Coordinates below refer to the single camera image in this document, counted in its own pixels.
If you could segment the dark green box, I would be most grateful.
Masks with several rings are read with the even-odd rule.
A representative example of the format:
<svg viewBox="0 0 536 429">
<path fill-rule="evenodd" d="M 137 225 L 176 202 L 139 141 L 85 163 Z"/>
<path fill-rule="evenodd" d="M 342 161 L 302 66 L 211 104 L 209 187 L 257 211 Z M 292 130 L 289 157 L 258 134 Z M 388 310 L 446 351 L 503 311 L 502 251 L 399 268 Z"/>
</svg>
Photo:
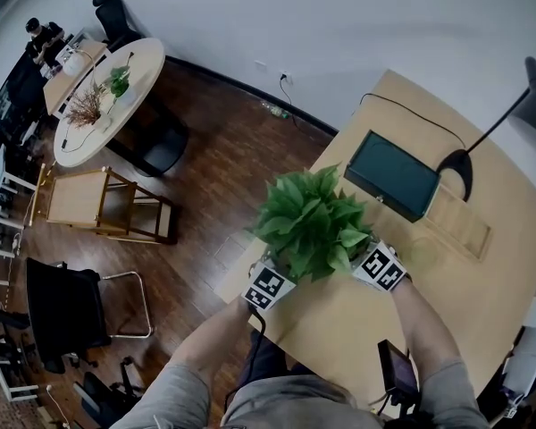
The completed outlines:
<svg viewBox="0 0 536 429">
<path fill-rule="evenodd" d="M 424 217 L 440 182 L 431 167 L 373 131 L 349 160 L 344 178 L 410 223 Z"/>
</svg>

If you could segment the person's dark trousers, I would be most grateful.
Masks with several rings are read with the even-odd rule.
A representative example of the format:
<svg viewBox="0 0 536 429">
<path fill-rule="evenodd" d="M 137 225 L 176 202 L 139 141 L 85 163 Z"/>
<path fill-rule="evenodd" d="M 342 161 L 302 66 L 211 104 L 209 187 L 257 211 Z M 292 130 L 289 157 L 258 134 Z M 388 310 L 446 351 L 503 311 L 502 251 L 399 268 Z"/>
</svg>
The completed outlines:
<svg viewBox="0 0 536 429">
<path fill-rule="evenodd" d="M 299 362 L 288 368 L 285 352 L 256 329 L 250 333 L 250 342 L 239 385 L 279 376 L 314 374 Z"/>
</svg>

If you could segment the person's left forearm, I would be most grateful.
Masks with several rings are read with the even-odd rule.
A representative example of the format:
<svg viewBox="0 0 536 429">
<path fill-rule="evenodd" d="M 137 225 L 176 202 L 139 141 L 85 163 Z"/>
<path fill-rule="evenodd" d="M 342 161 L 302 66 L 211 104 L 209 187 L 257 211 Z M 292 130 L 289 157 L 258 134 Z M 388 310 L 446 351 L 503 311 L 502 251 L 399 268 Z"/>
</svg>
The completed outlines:
<svg viewBox="0 0 536 429">
<path fill-rule="evenodd" d="M 169 365 L 186 367 L 211 387 L 222 364 L 247 330 L 251 316 L 248 303 L 237 296 L 176 348 Z"/>
</svg>

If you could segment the black office chair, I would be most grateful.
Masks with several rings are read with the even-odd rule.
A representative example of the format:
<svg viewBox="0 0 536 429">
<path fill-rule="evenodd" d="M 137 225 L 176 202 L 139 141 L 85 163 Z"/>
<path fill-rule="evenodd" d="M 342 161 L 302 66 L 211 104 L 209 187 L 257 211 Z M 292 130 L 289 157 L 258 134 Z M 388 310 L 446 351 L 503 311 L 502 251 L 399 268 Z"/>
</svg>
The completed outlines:
<svg viewBox="0 0 536 429">
<path fill-rule="evenodd" d="M 105 31 L 105 43 L 110 52 L 143 38 L 129 25 L 122 0 L 92 0 L 92 4 Z"/>
</svg>

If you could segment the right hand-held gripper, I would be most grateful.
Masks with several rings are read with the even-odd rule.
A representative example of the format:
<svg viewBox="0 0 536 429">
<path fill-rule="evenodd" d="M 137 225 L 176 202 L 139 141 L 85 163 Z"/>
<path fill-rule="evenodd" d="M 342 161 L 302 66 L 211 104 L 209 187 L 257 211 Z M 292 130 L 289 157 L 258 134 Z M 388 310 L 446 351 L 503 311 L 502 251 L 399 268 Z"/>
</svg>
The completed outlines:
<svg viewBox="0 0 536 429">
<path fill-rule="evenodd" d="M 353 265 L 352 275 L 376 290 L 391 292 L 406 277 L 406 268 L 393 247 L 378 241 Z"/>
</svg>

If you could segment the black chair with metal frame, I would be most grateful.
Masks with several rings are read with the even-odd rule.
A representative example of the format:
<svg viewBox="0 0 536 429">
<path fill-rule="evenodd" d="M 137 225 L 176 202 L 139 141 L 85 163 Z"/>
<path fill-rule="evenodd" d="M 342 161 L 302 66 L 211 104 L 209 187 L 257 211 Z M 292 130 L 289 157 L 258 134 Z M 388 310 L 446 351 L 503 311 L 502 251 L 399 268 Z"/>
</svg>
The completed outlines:
<svg viewBox="0 0 536 429">
<path fill-rule="evenodd" d="M 138 283 L 147 330 L 143 333 L 109 333 L 100 284 L 133 277 Z M 146 285 L 136 271 L 101 275 L 91 269 L 72 270 L 66 263 L 43 264 L 26 259 L 26 299 L 30 328 L 45 370 L 64 374 L 63 360 L 76 368 L 88 362 L 87 351 L 105 347 L 113 339 L 147 339 L 155 332 Z M 88 362 L 96 367 L 97 362 Z"/>
</svg>

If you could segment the small green potted plant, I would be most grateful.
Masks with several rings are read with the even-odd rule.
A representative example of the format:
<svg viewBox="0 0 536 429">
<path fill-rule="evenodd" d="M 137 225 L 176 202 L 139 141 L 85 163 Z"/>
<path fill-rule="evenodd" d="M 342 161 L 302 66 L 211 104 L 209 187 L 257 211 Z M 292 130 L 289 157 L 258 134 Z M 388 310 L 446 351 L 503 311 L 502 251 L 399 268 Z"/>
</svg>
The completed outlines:
<svg viewBox="0 0 536 429">
<path fill-rule="evenodd" d="M 124 65 L 111 69 L 103 86 L 113 96 L 113 103 L 130 105 L 136 98 L 134 88 L 130 85 L 130 67 Z"/>
</svg>

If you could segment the dried brown potted plant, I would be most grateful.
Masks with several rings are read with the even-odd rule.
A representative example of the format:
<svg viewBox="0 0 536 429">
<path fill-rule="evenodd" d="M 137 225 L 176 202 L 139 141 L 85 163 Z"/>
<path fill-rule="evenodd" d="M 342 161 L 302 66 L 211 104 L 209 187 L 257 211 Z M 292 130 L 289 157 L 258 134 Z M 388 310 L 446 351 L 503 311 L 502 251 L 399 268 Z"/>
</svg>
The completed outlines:
<svg viewBox="0 0 536 429">
<path fill-rule="evenodd" d="M 107 87 L 101 85 L 76 94 L 65 111 L 67 124 L 75 129 L 90 127 L 105 131 L 112 123 L 111 116 L 101 107 L 107 93 Z"/>
</svg>

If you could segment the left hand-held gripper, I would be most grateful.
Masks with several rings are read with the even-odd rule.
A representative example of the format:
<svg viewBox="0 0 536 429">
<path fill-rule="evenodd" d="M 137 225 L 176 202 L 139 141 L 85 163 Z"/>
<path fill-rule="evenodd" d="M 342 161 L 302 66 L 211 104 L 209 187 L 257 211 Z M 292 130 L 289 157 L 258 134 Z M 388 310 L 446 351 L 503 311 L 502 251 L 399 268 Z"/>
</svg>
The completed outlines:
<svg viewBox="0 0 536 429">
<path fill-rule="evenodd" d="M 278 264 L 266 251 L 247 271 L 247 285 L 240 296 L 253 308 L 266 312 L 288 295 L 297 284 L 289 278 L 288 268 Z"/>
</svg>

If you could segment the round white table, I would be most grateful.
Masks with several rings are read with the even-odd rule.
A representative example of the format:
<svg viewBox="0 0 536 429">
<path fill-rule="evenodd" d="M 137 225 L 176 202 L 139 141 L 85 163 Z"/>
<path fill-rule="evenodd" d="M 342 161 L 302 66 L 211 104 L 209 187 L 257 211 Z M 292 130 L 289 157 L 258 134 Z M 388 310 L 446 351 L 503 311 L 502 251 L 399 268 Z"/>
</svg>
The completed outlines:
<svg viewBox="0 0 536 429">
<path fill-rule="evenodd" d="M 113 103 L 108 92 L 102 109 L 112 123 L 105 131 L 75 129 L 65 121 L 64 109 L 54 136 L 54 159 L 64 167 L 84 164 L 107 148 L 136 167 L 146 177 L 159 177 L 182 158 L 188 144 L 188 127 L 154 91 L 164 67 L 163 43 L 157 38 L 142 38 L 109 54 L 79 84 L 73 97 L 100 86 L 111 69 L 128 65 L 130 85 L 136 98 L 130 105 Z"/>
</svg>

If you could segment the plastic bottle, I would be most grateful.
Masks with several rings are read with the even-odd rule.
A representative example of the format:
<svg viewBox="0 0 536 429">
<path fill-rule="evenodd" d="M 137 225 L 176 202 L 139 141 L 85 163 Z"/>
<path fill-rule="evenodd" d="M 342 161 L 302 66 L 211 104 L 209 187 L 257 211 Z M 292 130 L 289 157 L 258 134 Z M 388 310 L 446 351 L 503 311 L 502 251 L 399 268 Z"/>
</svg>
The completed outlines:
<svg viewBox="0 0 536 429">
<path fill-rule="evenodd" d="M 288 112 L 285 111 L 283 108 L 277 106 L 277 105 L 274 105 L 274 104 L 271 104 L 271 103 L 263 101 L 261 103 L 261 106 L 263 108 L 265 108 L 267 111 L 269 111 L 273 116 L 276 116 L 276 117 L 281 118 L 281 119 L 288 119 L 289 118 Z"/>
</svg>

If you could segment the green potted plant white pot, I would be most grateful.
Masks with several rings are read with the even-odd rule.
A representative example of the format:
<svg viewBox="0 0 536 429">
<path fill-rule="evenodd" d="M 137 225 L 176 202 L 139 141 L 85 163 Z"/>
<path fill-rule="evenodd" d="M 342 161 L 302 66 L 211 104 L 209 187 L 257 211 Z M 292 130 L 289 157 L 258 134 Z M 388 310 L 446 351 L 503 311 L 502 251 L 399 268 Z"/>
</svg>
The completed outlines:
<svg viewBox="0 0 536 429">
<path fill-rule="evenodd" d="M 288 172 L 266 185 L 267 199 L 250 231 L 295 283 L 350 273 L 374 240 L 372 226 L 364 223 L 365 203 L 337 189 L 338 183 L 338 166 L 331 165 Z"/>
</svg>

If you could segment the wooden gold-frame trolley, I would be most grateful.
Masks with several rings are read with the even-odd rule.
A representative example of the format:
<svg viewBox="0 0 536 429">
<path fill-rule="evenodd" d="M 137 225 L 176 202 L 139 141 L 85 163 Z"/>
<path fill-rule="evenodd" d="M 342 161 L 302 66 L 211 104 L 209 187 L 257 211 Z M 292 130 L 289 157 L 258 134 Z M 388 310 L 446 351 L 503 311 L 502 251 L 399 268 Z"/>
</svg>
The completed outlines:
<svg viewBox="0 0 536 429">
<path fill-rule="evenodd" d="M 170 199 L 108 166 L 54 178 L 42 166 L 29 225 L 42 218 L 110 240 L 172 245 L 178 241 L 179 212 Z"/>
</svg>

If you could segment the light wooden square table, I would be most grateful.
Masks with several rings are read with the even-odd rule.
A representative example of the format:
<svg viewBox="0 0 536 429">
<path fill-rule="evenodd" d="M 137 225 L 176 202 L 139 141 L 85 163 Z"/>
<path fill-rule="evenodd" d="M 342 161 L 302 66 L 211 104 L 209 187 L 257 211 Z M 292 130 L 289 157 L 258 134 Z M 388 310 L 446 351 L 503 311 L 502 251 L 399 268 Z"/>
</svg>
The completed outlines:
<svg viewBox="0 0 536 429">
<path fill-rule="evenodd" d="M 314 163 L 344 168 L 369 131 L 381 134 L 429 166 L 479 130 L 436 96 L 386 71 L 350 122 Z M 454 336 L 476 391 L 493 376 L 526 317 L 536 292 L 536 188 L 491 141 L 474 151 L 473 191 L 467 204 L 491 228 L 482 262 L 449 249 L 423 220 L 410 223 L 349 181 L 339 187 L 365 203 L 364 221 L 395 248 L 415 287 Z M 417 272 L 412 242 L 433 239 L 438 263 Z M 360 405 L 384 392 L 377 345 L 406 346 L 389 294 L 345 273 L 301 282 L 265 316 L 266 336 L 321 377 L 348 389 Z"/>
</svg>

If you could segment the wooden desk organiser tray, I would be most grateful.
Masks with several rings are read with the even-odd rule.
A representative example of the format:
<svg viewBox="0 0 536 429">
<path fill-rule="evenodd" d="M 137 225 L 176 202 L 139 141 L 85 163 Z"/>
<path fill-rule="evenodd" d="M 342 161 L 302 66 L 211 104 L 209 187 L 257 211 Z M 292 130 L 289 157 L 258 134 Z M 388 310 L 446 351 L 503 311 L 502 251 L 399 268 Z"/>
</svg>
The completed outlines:
<svg viewBox="0 0 536 429">
<path fill-rule="evenodd" d="M 444 184 L 436 188 L 423 223 L 462 257 L 475 262 L 482 262 L 486 257 L 492 228 Z"/>
</svg>

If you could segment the small wooden desk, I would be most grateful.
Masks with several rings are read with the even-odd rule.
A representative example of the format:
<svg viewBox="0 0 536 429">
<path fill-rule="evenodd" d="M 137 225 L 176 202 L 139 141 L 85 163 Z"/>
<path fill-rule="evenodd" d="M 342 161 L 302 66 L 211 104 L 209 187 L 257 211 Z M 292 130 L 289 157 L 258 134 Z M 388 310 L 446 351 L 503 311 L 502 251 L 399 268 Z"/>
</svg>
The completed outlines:
<svg viewBox="0 0 536 429">
<path fill-rule="evenodd" d="M 91 39 L 84 39 L 77 48 L 68 46 L 67 49 L 61 53 L 60 65 L 63 67 L 64 61 L 69 57 L 69 53 L 72 49 L 82 49 L 92 55 L 96 60 L 96 65 L 104 58 L 108 57 L 110 52 L 107 49 L 105 43 L 94 41 Z M 74 86 L 72 78 L 67 77 L 63 70 L 56 72 L 54 76 L 46 82 L 43 87 L 46 110 L 50 116 L 57 118 L 61 117 L 60 109 L 67 105 L 69 99 L 73 95 L 76 87 Z"/>
</svg>

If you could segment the person's grey shirt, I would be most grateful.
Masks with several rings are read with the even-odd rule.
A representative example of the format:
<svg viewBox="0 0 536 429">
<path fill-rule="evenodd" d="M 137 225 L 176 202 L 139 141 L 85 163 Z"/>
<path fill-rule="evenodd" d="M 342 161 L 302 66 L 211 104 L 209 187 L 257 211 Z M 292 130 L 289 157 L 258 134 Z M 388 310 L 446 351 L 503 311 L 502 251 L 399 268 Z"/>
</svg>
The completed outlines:
<svg viewBox="0 0 536 429">
<path fill-rule="evenodd" d="M 204 429 L 209 390 L 186 366 L 168 365 L 144 396 L 111 429 Z M 490 429 L 478 409 L 465 364 L 447 362 L 422 386 L 425 426 Z M 351 395 L 314 374 L 258 380 L 240 389 L 222 418 L 222 429 L 391 429 Z"/>
</svg>

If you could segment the black desk lamp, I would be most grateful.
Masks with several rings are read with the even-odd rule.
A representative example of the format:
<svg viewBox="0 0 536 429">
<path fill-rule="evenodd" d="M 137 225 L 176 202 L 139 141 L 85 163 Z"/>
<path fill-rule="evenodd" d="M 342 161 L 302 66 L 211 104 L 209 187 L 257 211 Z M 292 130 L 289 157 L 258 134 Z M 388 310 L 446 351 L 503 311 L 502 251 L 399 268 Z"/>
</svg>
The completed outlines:
<svg viewBox="0 0 536 429">
<path fill-rule="evenodd" d="M 536 59 L 524 60 L 528 86 L 521 96 L 467 149 L 458 149 L 446 156 L 439 164 L 437 173 L 445 170 L 456 172 L 464 185 L 463 200 L 467 202 L 473 187 L 473 163 L 471 153 L 503 122 L 509 121 L 518 134 L 536 151 Z"/>
</svg>

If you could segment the person's right forearm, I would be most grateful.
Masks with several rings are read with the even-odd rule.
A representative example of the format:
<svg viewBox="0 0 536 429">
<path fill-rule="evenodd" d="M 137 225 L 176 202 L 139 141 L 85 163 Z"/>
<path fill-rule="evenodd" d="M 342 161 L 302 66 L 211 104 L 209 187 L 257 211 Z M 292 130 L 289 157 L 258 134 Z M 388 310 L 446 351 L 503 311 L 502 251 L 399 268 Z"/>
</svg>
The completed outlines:
<svg viewBox="0 0 536 429">
<path fill-rule="evenodd" d="M 460 358 L 449 329 L 408 278 L 402 278 L 390 294 L 421 383 Z"/>
</svg>

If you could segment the white globe lamp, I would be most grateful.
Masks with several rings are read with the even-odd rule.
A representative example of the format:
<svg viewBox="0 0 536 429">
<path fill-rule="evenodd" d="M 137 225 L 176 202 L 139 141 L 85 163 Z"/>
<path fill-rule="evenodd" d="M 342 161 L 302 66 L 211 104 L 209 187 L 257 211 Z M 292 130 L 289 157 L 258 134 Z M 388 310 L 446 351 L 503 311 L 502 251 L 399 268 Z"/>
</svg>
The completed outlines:
<svg viewBox="0 0 536 429">
<path fill-rule="evenodd" d="M 72 78 L 77 87 L 96 67 L 96 60 L 82 49 L 72 49 L 63 63 L 63 73 Z"/>
</svg>

